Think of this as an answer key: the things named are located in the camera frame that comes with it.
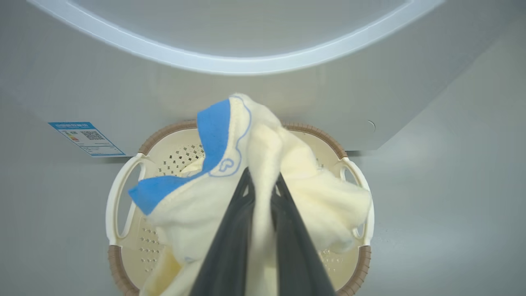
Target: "label sticker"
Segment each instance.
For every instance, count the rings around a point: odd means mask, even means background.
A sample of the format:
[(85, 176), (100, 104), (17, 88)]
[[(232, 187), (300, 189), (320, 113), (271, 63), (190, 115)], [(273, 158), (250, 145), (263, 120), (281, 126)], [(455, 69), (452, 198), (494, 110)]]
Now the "label sticker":
[(48, 122), (93, 157), (126, 156), (89, 122)]

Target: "cream towel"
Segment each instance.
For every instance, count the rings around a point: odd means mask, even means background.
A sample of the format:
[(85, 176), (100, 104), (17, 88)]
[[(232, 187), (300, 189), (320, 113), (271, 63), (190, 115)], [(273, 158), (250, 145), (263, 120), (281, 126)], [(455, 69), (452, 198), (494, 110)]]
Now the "cream towel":
[[(352, 230), (368, 214), (369, 192), (318, 168), (310, 147), (266, 107), (235, 94), (201, 111), (197, 124), (206, 154), (202, 164), (193, 164), (185, 178), (145, 179), (130, 190), (167, 248), (141, 295), (189, 294), (246, 167), (256, 190), (247, 295), (276, 294), (270, 194), (280, 172), (316, 249), (352, 247)], [(183, 266), (177, 275), (174, 260)]]

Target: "qr code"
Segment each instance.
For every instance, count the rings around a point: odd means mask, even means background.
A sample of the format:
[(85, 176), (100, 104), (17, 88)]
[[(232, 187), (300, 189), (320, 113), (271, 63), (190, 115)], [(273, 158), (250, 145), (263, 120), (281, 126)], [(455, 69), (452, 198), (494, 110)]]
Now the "qr code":
[(101, 136), (98, 132), (81, 132), (83, 135), (88, 138), (88, 140), (104, 140), (104, 137)]

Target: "basket handle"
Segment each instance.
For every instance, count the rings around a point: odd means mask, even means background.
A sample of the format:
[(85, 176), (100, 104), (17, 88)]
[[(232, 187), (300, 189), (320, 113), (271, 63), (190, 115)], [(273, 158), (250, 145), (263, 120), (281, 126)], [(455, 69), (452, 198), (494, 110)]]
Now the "basket handle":
[(123, 234), (119, 234), (117, 229), (117, 211), (120, 200), (120, 195), (123, 191), (124, 184), (130, 176), (133, 169), (140, 164), (139, 181), (144, 178), (146, 173), (146, 163), (153, 162), (149, 160), (144, 154), (137, 153), (134, 157), (129, 159), (120, 169), (119, 173), (113, 181), (112, 188), (109, 190), (108, 202), (106, 204), (106, 236), (108, 237), (110, 245), (117, 245), (117, 241), (126, 237), (127, 232), (124, 230)]
[[(342, 180), (346, 181), (345, 170), (347, 169), (355, 177), (356, 182), (358, 183), (358, 186), (362, 187), (363, 189), (366, 189), (367, 191), (371, 191), (369, 189), (369, 184), (367, 183), (367, 180), (365, 179), (365, 176), (361, 172), (360, 168), (356, 165), (356, 163), (350, 161), (348, 157), (342, 158), (335, 166), (340, 167), (340, 178)], [(355, 228), (352, 230), (352, 235), (357, 240), (363, 240), (363, 245), (371, 245), (371, 239), (372, 239), (374, 231), (375, 231), (375, 206), (373, 205), (373, 201), (371, 200), (371, 208), (369, 209), (367, 220), (363, 226), (363, 233), (360, 235), (358, 233), (358, 229)]]

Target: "laundry basket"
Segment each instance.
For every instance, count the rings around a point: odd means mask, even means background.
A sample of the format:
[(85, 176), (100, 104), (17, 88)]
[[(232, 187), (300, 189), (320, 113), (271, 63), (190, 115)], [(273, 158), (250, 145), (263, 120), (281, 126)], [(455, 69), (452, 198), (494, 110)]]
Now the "laundry basket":
[[(284, 123), (284, 127), (307, 143), (314, 151), (320, 166), (335, 176), (346, 179), (349, 171), (357, 185), (369, 190), (360, 169), (347, 158), (343, 147), (325, 132), (304, 124)], [(124, 230), (117, 230), (117, 210), (120, 195), (131, 171), (140, 165), (139, 180), (144, 178), (180, 175), (185, 167), (205, 157), (197, 132), (196, 121), (169, 125), (153, 134), (115, 178), (106, 205), (106, 235), (109, 239), (108, 260), (115, 283), (124, 295), (138, 295), (164, 246), (159, 243), (152, 227), (134, 203), (128, 212)], [(345, 254), (319, 250), (320, 259), (340, 296), (354, 295), (363, 284), (371, 260), (370, 241), (374, 231), (375, 214), (371, 205), (361, 231), (355, 229), (357, 247)]]

